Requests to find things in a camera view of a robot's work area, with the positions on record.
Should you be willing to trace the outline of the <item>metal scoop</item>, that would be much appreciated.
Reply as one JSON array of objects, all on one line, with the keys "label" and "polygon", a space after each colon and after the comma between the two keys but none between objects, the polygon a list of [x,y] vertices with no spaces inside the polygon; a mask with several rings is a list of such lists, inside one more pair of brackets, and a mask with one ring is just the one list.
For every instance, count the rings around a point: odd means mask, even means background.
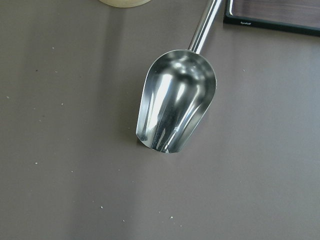
[{"label": "metal scoop", "polygon": [[167,154],[180,152],[207,112],[217,78],[201,51],[221,4],[207,2],[187,49],[168,51],[150,66],[135,132],[146,147]]}]

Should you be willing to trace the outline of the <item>wine glass rack tray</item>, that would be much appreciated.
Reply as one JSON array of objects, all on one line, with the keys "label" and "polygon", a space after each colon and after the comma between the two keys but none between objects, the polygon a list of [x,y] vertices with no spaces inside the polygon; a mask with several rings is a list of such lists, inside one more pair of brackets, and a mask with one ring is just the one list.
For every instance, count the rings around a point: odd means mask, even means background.
[{"label": "wine glass rack tray", "polygon": [[320,35],[318,0],[228,0],[223,22],[310,36]]}]

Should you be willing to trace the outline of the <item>wooden mug tree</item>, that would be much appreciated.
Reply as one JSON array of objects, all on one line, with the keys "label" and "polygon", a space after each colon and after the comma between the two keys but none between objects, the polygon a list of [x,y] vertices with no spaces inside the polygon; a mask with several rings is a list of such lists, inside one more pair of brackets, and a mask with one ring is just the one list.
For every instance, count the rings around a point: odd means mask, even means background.
[{"label": "wooden mug tree", "polygon": [[99,0],[99,2],[115,8],[135,8],[151,2],[151,0]]}]

